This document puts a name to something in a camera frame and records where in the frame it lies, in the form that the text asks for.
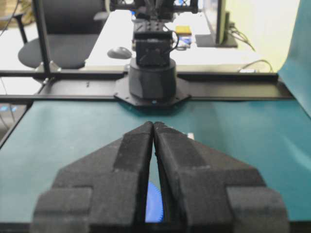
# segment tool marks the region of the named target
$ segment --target black cylindrical base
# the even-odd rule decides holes
[[[145,100],[165,100],[176,94],[176,63],[168,67],[139,67],[132,58],[129,71],[130,93]]]

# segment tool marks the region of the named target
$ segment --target white desk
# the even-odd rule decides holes
[[[111,59],[107,56],[107,52],[111,48],[120,46],[131,50],[134,28],[131,17],[129,11],[116,10],[110,14],[86,61],[86,69],[124,69],[129,60]],[[202,13],[196,15],[182,13],[176,17],[174,23],[167,24],[171,29],[176,25],[189,25],[193,33],[190,49],[171,52],[171,58],[176,61],[179,71],[236,72],[242,66],[261,59],[251,50],[198,48],[194,35],[209,33],[206,31],[208,27]]]

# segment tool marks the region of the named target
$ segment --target computer monitor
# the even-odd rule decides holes
[[[204,0],[203,11],[207,18],[213,42],[217,45],[225,39],[225,4],[226,0]]]
[[[226,0],[203,0],[203,13],[206,17],[210,34],[196,35],[198,47],[227,47],[234,48],[238,44],[226,32],[229,14],[226,14]]]

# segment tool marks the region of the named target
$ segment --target teal table surface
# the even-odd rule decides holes
[[[170,110],[38,101],[0,150],[0,222],[30,222],[58,169],[148,120],[256,166],[282,194],[290,220],[311,220],[311,120],[295,100],[189,101]],[[159,187],[154,155],[150,180]]]

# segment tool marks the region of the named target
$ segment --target black chair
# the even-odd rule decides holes
[[[108,18],[104,0],[43,0],[51,60],[59,67],[85,66]],[[39,40],[25,43],[19,60],[36,68],[42,62]]]

